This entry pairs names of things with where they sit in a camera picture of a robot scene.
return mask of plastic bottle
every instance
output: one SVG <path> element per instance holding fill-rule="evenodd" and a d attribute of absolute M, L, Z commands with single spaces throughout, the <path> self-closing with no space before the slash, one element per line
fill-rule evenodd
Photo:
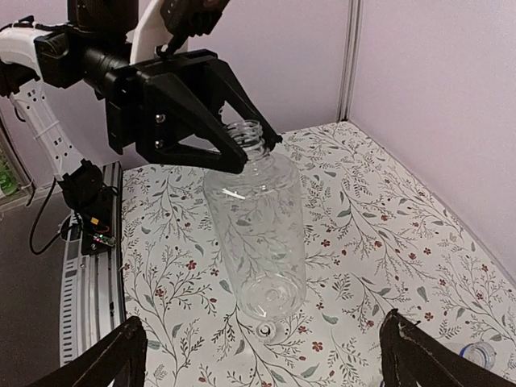
<path fill-rule="evenodd" d="M 306 296 L 301 183 L 287 157 L 264 146 L 261 125 L 243 121 L 227 132 L 248 154 L 241 174 L 209 171 L 204 194 L 239 308 L 270 323 L 293 314 Z"/>

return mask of dark floor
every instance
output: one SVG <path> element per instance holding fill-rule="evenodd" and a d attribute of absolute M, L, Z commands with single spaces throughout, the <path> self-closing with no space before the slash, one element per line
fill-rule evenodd
<path fill-rule="evenodd" d="M 0 221 L 0 385 L 27 385 L 59 368 L 59 299 L 64 243 L 42 256 L 28 248 L 41 201 L 4 213 Z M 55 235 L 69 210 L 61 195 L 48 203 L 35 247 Z"/>

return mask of floral pattern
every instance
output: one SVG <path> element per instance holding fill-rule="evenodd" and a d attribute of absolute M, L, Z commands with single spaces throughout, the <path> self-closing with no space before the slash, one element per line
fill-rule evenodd
<path fill-rule="evenodd" d="M 235 305 L 200 169 L 127 171 L 127 312 L 148 333 L 147 386 L 367 385 L 398 308 L 443 343 L 489 341 L 516 380 L 512 285 L 453 213 L 349 123 L 285 135 L 302 173 L 308 296 L 263 344 Z"/>

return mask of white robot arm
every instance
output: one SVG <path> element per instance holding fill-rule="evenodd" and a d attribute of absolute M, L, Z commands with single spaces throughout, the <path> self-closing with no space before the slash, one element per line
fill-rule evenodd
<path fill-rule="evenodd" d="M 72 174 L 81 166 L 83 157 L 66 136 L 44 93 L 34 40 L 48 33 L 30 27 L 4 29 L 0 32 L 0 61 L 5 65 L 25 66 L 37 74 L 39 79 L 20 85 L 17 92 L 10 93 L 9 99 L 44 149 L 54 177 L 61 181 L 66 173 Z"/>
<path fill-rule="evenodd" d="M 28 17 L 0 29 L 0 96 L 27 121 L 66 203 L 94 225 L 90 234 L 113 228 L 116 189 L 69 141 L 44 84 L 66 89 L 85 81 L 105 100 L 110 146 L 123 154 L 135 144 L 150 163 L 240 173 L 247 155 L 223 127 L 225 103 L 262 123 L 270 149 L 281 141 L 216 53 L 182 52 L 190 36 L 213 31 L 229 1 L 151 0 L 139 20 L 138 0 L 69 0 L 66 24 L 45 26 Z M 181 144 L 191 135 L 218 152 Z"/>

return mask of bottle neck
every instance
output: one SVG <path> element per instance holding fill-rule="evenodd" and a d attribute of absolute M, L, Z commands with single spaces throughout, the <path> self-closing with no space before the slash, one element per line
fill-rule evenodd
<path fill-rule="evenodd" d="M 263 130 L 257 121 L 247 120 L 230 123 L 226 126 L 227 133 L 248 155 L 249 162 L 266 159 L 270 151 L 265 146 Z"/>

